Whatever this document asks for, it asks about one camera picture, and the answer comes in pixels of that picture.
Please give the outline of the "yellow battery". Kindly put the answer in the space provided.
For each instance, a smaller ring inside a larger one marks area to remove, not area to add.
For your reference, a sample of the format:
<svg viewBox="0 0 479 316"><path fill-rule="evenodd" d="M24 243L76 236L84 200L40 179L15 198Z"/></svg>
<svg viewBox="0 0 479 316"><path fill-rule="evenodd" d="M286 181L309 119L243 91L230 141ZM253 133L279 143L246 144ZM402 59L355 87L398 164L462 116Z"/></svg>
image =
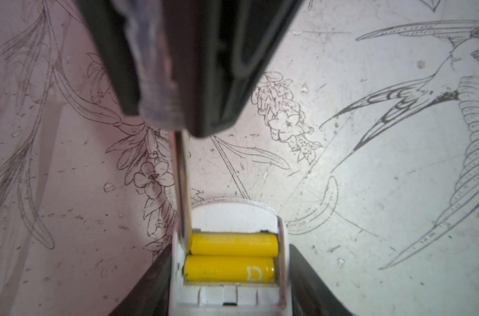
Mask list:
<svg viewBox="0 0 479 316"><path fill-rule="evenodd" d="M219 255L275 258L278 255L276 234L195 233L192 255Z"/></svg>
<svg viewBox="0 0 479 316"><path fill-rule="evenodd" d="M183 275L188 282L274 283L275 272L272 258L189 255Z"/></svg>

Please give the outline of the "thin grey screwdriver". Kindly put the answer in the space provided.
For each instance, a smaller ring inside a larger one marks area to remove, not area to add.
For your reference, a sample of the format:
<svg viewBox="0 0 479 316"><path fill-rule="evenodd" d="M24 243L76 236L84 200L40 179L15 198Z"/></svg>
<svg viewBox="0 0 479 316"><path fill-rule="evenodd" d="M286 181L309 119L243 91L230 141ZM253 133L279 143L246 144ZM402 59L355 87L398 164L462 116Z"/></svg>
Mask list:
<svg viewBox="0 0 479 316"><path fill-rule="evenodd" d="M179 212L180 243L184 250L192 244L189 182L186 159L187 139L178 84L173 78L166 19L162 1L114 1L114 8L125 20L121 34L126 38L134 61L139 100L138 112L145 121L148 157L134 176L147 180L143 185L152 202L149 208L159 211L166 189L173 188L171 206Z"/></svg>

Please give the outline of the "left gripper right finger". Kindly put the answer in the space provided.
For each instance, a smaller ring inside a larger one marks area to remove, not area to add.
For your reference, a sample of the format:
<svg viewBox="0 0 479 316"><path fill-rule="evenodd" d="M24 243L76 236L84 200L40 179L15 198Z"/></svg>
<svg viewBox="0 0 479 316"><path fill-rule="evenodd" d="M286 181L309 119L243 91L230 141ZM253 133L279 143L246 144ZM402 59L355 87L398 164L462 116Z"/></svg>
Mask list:
<svg viewBox="0 0 479 316"><path fill-rule="evenodd" d="M289 276L293 315L353 316L293 244Z"/></svg>

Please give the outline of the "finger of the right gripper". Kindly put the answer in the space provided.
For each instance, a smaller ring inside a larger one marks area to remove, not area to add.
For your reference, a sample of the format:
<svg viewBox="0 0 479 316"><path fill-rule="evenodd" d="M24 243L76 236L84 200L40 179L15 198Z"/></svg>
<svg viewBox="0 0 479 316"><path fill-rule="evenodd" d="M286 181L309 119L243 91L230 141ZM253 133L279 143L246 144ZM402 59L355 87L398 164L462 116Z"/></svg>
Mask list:
<svg viewBox="0 0 479 316"><path fill-rule="evenodd" d="M109 75L123 114L138 116L139 80L124 33L126 18L111 1L79 0L77 7Z"/></svg>
<svg viewBox="0 0 479 316"><path fill-rule="evenodd" d="M301 1L176 1L176 78L186 130L236 123Z"/></svg>

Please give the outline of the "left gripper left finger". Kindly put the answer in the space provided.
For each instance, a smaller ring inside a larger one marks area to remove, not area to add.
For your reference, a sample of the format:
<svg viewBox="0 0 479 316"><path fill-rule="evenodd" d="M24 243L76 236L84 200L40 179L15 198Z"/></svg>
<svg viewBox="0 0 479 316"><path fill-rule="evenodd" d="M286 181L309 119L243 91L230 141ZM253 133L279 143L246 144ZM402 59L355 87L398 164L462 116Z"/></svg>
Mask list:
<svg viewBox="0 0 479 316"><path fill-rule="evenodd" d="M168 245L109 315L167 316L171 263L172 246Z"/></svg>

